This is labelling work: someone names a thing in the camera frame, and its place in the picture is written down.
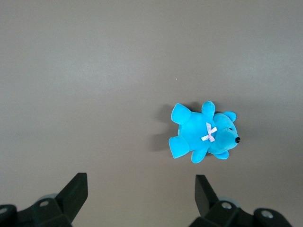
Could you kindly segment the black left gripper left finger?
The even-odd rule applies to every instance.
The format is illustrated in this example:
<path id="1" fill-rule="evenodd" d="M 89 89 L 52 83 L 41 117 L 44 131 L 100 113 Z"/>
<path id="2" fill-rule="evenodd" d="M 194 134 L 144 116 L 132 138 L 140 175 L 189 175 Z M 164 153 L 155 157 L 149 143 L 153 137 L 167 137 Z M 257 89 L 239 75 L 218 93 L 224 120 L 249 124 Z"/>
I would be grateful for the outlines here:
<path id="1" fill-rule="evenodd" d="M 39 199 L 18 211 L 13 204 L 0 206 L 2 227 L 71 227 L 88 197 L 86 173 L 77 173 L 58 193 Z"/>

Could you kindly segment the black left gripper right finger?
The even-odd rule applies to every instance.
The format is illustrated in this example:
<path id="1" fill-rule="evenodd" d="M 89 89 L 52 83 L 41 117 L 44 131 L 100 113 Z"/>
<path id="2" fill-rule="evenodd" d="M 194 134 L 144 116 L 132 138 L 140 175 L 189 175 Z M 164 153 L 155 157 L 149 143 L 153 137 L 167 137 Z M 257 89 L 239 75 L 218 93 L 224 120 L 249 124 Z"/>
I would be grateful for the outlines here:
<path id="1" fill-rule="evenodd" d="M 251 215 L 234 203 L 220 200 L 205 175 L 196 175 L 195 201 L 200 216 L 192 227 L 287 227 L 289 221 L 279 212 L 258 208 Z"/>

